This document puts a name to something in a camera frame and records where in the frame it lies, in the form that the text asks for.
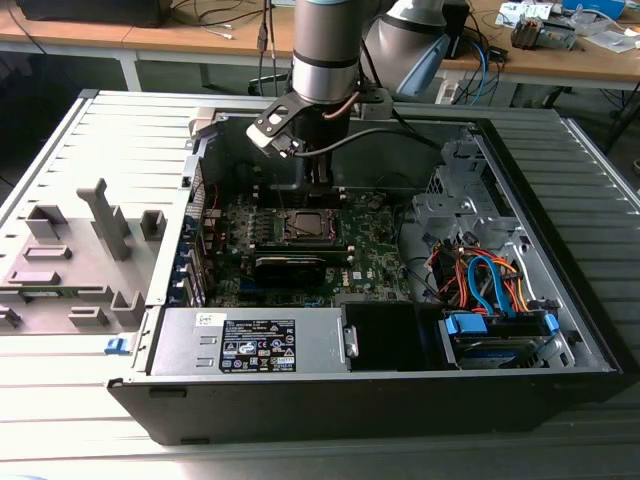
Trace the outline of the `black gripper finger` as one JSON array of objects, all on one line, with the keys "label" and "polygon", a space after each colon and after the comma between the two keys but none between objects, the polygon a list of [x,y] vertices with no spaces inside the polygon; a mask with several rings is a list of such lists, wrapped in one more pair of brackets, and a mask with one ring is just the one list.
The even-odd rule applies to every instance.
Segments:
[{"label": "black gripper finger", "polygon": [[325,153],[311,159],[309,196],[313,201],[326,200],[334,194],[332,156]]}]

